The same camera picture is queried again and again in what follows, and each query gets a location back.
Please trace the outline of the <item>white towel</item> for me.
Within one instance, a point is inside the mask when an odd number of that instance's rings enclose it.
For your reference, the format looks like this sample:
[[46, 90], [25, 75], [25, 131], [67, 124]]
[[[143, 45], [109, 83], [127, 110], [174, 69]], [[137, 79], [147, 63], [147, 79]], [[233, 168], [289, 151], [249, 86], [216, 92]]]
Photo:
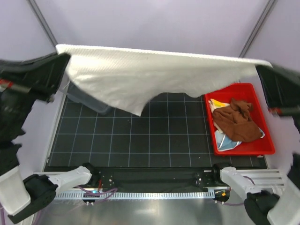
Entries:
[[140, 116], [145, 105], [164, 93], [196, 98], [258, 75], [265, 60], [181, 52], [86, 45], [56, 45], [70, 55], [66, 73], [81, 91], [111, 107]]

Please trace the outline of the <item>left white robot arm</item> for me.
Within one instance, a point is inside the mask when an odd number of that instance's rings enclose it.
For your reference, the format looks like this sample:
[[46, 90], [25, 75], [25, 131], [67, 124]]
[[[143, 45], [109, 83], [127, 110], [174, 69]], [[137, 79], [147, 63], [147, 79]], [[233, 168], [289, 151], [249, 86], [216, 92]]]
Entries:
[[67, 53], [26, 61], [0, 62], [0, 203], [17, 224], [49, 205], [58, 193], [79, 185], [98, 185], [100, 172], [90, 163], [54, 176], [21, 178], [13, 141], [24, 135], [23, 124], [35, 101], [50, 103], [70, 60]]

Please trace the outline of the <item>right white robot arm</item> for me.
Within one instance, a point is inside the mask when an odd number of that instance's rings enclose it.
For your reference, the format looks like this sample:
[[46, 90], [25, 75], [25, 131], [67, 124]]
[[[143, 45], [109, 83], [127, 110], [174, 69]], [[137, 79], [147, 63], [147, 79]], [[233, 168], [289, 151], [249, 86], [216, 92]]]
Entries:
[[[300, 74], [278, 65], [256, 66], [269, 111], [279, 117], [291, 116], [300, 127]], [[215, 164], [212, 182], [224, 183], [243, 199], [245, 210], [256, 225], [298, 225], [300, 223], [300, 155], [293, 153], [281, 196], [263, 190], [235, 167]]]

